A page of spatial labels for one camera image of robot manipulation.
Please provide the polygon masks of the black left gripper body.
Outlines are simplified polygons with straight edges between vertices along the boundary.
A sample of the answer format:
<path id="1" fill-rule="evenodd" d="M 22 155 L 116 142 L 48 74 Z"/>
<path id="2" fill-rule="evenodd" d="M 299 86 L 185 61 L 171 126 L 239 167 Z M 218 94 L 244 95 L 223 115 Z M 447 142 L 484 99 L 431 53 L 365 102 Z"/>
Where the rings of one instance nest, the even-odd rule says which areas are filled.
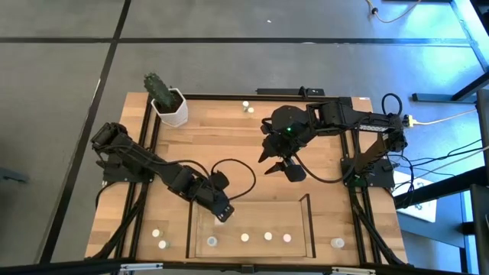
<path id="1" fill-rule="evenodd" d="M 200 183 L 193 193 L 193 201 L 209 211 L 229 211 L 230 202 L 227 195 L 220 189 L 213 189 L 209 183 Z"/>

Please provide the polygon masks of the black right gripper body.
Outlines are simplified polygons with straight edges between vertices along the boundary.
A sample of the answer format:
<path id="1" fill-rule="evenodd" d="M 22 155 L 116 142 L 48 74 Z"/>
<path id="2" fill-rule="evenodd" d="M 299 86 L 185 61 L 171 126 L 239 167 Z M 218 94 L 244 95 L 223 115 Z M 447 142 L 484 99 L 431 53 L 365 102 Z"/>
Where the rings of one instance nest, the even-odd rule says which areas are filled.
<path id="1" fill-rule="evenodd" d="M 292 137 L 281 133 L 271 133 L 266 136 L 263 140 L 274 145 L 277 155 L 276 157 L 281 157 L 283 159 L 290 158 L 298 150 L 306 146 L 304 141 L 301 141 L 297 137 Z"/>

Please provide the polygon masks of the wooden shelf with black legs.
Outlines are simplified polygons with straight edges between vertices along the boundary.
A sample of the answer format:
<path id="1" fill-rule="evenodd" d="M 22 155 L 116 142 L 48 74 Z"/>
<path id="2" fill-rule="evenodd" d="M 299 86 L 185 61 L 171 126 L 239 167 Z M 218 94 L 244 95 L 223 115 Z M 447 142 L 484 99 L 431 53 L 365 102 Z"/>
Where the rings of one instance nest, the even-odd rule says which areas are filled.
<path id="1" fill-rule="evenodd" d="M 297 201 L 233 203 L 235 210 L 221 223 L 207 209 L 193 204 L 189 211 L 186 257 L 219 260 L 245 258 L 315 258 L 313 218 L 310 195 Z M 271 232 L 271 241 L 264 239 Z M 247 233 L 249 241 L 241 235 Z M 283 240 L 290 234 L 291 242 Z M 218 239 L 216 247 L 207 245 L 207 238 Z"/>

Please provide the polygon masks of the white hexagonal planter pot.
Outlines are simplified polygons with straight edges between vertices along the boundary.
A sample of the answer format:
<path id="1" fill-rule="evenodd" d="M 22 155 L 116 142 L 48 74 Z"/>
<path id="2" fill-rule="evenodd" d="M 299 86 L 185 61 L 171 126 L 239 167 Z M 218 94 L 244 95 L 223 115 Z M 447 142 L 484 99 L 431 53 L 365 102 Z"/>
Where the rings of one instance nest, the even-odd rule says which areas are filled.
<path id="1" fill-rule="evenodd" d="M 186 99 L 184 98 L 183 94 L 178 88 L 170 88 L 170 92 L 174 95 L 177 95 L 182 100 L 180 106 L 175 112 L 171 112 L 171 113 L 160 112 L 157 107 L 157 103 L 154 99 L 151 100 L 151 106 L 153 110 L 156 112 L 157 117 L 160 119 L 160 121 L 163 124 L 173 128 L 178 128 L 179 126 L 186 124 L 188 121 L 188 117 L 189 117 L 188 105 Z"/>

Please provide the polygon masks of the white board with blue marks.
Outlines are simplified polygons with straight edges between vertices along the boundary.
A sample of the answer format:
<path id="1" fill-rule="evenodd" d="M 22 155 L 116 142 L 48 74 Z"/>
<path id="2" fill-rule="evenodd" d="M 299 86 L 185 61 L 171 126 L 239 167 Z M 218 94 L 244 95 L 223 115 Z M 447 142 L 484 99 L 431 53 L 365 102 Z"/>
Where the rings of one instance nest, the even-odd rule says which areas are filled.
<path id="1" fill-rule="evenodd" d="M 393 196 L 398 196 L 404 194 L 408 191 L 410 187 L 410 175 L 406 173 L 401 173 L 398 171 L 393 172 L 393 179 L 395 182 L 395 187 L 392 192 Z M 423 202 L 420 204 L 415 204 L 409 206 L 405 209 L 398 209 L 398 213 L 411 216 L 423 220 L 425 222 L 434 223 L 436 221 L 436 204 L 437 200 L 432 200 L 428 202 Z"/>

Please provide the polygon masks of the grey floor foot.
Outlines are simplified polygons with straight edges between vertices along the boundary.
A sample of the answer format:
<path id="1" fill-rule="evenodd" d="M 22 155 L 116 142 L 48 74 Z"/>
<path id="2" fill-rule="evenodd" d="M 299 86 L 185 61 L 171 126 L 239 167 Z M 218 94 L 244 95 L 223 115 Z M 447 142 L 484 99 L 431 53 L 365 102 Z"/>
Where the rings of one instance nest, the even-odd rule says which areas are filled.
<path id="1" fill-rule="evenodd" d="M 0 167 L 0 181 L 1 180 L 14 180 L 20 183 L 27 183 L 29 177 L 22 173 Z"/>

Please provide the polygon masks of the black aluminium table frame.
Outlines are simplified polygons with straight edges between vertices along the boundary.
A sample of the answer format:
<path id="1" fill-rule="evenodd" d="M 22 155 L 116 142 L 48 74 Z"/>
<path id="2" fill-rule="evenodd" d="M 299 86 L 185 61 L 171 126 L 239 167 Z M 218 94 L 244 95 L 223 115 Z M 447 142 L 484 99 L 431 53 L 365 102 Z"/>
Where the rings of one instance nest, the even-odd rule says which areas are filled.
<path id="1" fill-rule="evenodd" d="M 254 108 L 249 116 L 242 102 Z M 150 184 L 144 207 L 136 259 L 161 262 L 167 269 L 220 270 L 240 273 L 242 264 L 253 264 L 258 272 L 328 272 L 332 267 L 359 267 L 364 257 L 374 267 L 374 249 L 365 229 L 355 230 L 349 192 L 341 183 L 322 183 L 308 176 L 301 183 L 291 183 L 282 173 L 265 175 L 270 160 L 258 162 L 263 135 L 261 119 L 282 105 L 304 107 L 305 101 L 292 95 L 203 95 L 187 96 L 188 122 L 178 128 L 161 126 L 156 151 L 170 160 L 187 158 L 200 165 L 217 166 L 230 179 L 226 192 L 235 201 L 297 201 L 310 195 L 313 218 L 315 258 L 187 258 L 186 239 L 189 211 L 192 206 L 172 194 L 161 181 Z M 340 160 L 352 154 L 352 138 L 319 137 L 300 151 L 300 158 L 321 179 L 337 178 Z M 154 238 L 158 228 L 163 236 Z M 330 241 L 343 238 L 343 248 L 333 248 Z M 160 249 L 159 241 L 169 241 Z"/>

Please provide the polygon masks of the silver aluminium bracket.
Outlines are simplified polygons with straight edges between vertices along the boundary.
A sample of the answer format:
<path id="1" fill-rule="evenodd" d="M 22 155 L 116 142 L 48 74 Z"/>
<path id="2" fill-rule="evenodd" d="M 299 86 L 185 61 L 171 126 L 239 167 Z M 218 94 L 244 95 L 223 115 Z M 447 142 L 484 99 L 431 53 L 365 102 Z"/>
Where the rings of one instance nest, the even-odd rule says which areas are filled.
<path id="1" fill-rule="evenodd" d="M 332 275 L 377 275 L 375 270 L 357 267 L 332 267 Z"/>
<path id="2" fill-rule="evenodd" d="M 142 270 L 162 270 L 163 263 L 142 263 L 142 264 L 122 264 L 120 266 L 120 272 L 135 272 Z"/>

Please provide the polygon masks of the black neighbouring station frame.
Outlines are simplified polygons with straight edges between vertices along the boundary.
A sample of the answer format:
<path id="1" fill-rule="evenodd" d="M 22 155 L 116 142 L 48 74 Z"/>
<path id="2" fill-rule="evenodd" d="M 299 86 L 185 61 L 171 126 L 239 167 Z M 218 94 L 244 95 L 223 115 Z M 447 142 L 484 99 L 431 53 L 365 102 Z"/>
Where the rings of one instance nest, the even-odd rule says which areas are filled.
<path id="1" fill-rule="evenodd" d="M 489 60 L 482 63 L 484 74 L 460 91 L 450 94 L 414 93 L 415 102 L 474 103 L 481 129 L 481 141 L 487 148 L 484 165 L 446 180 L 425 186 L 413 194 L 410 205 L 441 199 L 469 191 L 473 220 L 463 222 L 458 230 L 463 235 L 474 235 L 478 270 L 489 275 Z"/>

